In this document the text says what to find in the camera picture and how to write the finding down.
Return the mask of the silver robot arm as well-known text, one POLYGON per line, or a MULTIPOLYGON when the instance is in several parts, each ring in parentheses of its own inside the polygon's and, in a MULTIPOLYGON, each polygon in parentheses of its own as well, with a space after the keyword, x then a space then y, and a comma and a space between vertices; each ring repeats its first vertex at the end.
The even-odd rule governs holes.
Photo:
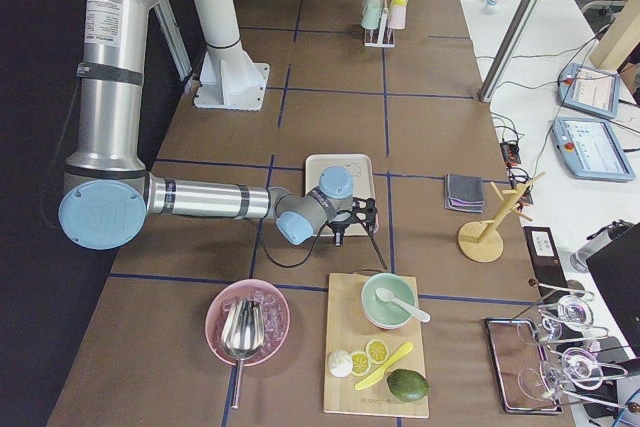
MULTIPOLYGON (((269 65, 255 63, 243 49, 233 0, 194 0, 207 42, 196 101, 199 108, 256 111, 262 106, 269 65)), ((172 18, 167 0, 86 0, 84 57, 77 68, 79 139, 65 161, 64 195, 58 219, 65 235, 89 249, 106 250, 131 241, 148 215, 274 219, 293 245, 313 238, 295 264, 275 261, 260 229, 267 257, 284 268, 308 259, 320 234, 332 230, 336 246, 346 228, 359 224, 384 268, 374 239, 377 209, 372 198, 354 196, 343 166, 329 166, 304 196, 282 187, 250 187, 151 174, 138 157, 149 12, 160 5, 160 21, 172 18)))

